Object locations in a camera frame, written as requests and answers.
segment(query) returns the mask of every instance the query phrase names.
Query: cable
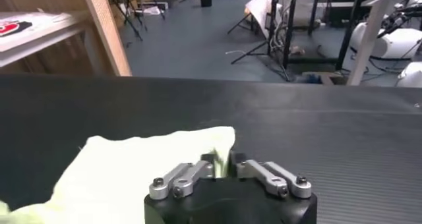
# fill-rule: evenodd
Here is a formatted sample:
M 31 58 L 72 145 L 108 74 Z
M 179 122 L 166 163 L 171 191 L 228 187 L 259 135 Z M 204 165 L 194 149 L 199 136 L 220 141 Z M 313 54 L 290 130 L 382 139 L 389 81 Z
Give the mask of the cable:
M 413 50 L 413 49 L 415 49 L 415 47 L 417 46 L 417 45 L 419 45 L 419 43 L 421 43 L 421 40 L 422 39 L 419 39 L 417 42 L 416 42 L 416 44 L 414 45 L 414 46 L 412 46 L 410 49 L 409 49 L 409 51 L 406 51 L 406 53 L 404 53 L 403 55 L 402 55 L 402 57 L 400 57 L 400 59 L 403 59 L 411 50 Z
M 380 74 L 378 74 L 378 75 L 376 75 L 376 76 L 373 76 L 372 78 L 362 79 L 362 80 L 361 80 L 361 82 L 370 81 L 370 80 L 373 80 L 373 79 L 379 78 L 379 77 L 381 77 L 381 76 L 384 76 L 384 75 L 386 75 L 386 74 L 387 74 L 386 72 L 383 72 L 383 73 L 380 73 Z
M 235 50 L 235 51 L 226 51 L 226 55 L 228 55 L 228 54 L 232 54 L 232 53 L 235 53 L 235 52 L 242 52 L 243 54 L 246 54 L 246 52 L 244 52 L 244 51 L 241 51 L 241 50 Z

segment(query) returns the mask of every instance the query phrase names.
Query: wooden shelf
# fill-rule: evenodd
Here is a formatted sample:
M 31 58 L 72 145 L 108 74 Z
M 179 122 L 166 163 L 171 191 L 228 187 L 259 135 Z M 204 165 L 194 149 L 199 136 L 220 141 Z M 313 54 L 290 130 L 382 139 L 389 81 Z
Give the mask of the wooden shelf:
M 33 25 L 0 40 L 0 67 L 81 33 L 86 28 L 88 11 L 79 13 L 0 13 L 0 20 L 19 20 Z

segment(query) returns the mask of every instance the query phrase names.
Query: floor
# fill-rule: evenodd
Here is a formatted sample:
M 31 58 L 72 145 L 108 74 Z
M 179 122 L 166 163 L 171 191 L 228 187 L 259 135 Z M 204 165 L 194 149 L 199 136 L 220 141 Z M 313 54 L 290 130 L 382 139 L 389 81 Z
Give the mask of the floor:
M 143 42 L 135 38 L 130 26 L 120 29 L 127 57 L 134 76 L 166 78 L 198 78 L 212 80 L 246 80 L 257 82 L 285 82 L 264 64 L 275 67 L 266 57 L 246 57 L 231 65 L 230 62 L 263 41 L 248 30 L 236 28 L 230 35 L 227 31 L 243 18 L 245 3 L 249 0 L 212 0 L 212 7 L 202 8 L 200 0 L 176 3 L 166 12 L 166 19 L 158 15 L 144 17 L 148 31 L 141 31 Z M 295 18 L 308 18 L 313 0 L 299 0 Z M 315 45 L 321 44 L 320 52 L 336 57 L 344 31 L 335 28 L 320 28 L 313 34 Z M 296 34 L 293 45 L 307 44 L 307 36 Z M 344 68 L 351 69 L 354 61 L 348 52 Z M 394 62 L 378 65 L 391 67 Z M 297 71 L 289 68 L 290 75 Z M 373 76 L 380 71 L 369 66 L 363 85 L 393 86 L 396 75 Z

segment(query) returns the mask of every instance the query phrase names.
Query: black conveyor belt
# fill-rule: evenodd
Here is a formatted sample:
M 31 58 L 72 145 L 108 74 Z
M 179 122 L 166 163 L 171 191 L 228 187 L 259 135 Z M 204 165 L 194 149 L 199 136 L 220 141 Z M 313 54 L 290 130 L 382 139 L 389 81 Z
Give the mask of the black conveyor belt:
M 46 201 L 89 136 L 229 125 L 239 151 L 310 179 L 319 223 L 422 223 L 422 90 L 20 75 L 0 96 L 13 209 Z

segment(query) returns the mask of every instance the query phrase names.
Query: light green towel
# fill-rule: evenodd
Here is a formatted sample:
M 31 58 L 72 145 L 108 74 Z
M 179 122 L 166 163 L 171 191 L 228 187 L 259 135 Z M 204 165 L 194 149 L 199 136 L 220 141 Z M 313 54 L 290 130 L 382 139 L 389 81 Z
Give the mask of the light green towel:
M 234 142 L 231 127 L 122 141 L 91 137 L 55 185 L 48 202 L 12 213 L 0 206 L 0 223 L 144 223 L 144 197 L 154 178 L 179 163 L 196 163 L 210 152 L 219 157 L 216 176 L 224 176 Z

